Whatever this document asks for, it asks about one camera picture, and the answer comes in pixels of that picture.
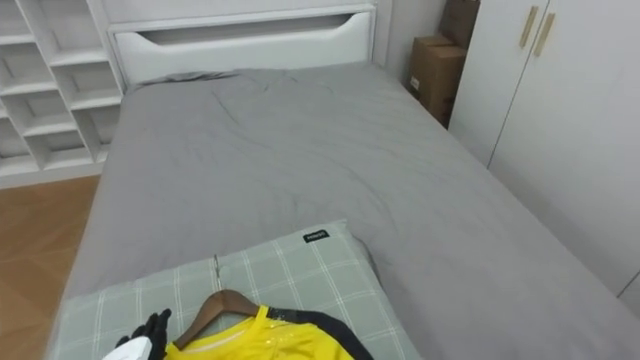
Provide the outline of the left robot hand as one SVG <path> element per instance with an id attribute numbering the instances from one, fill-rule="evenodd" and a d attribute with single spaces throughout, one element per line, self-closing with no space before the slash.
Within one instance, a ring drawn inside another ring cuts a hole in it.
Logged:
<path id="1" fill-rule="evenodd" d="M 153 313 L 131 335 L 122 337 L 102 360 L 163 360 L 166 356 L 167 326 L 172 312 Z"/>

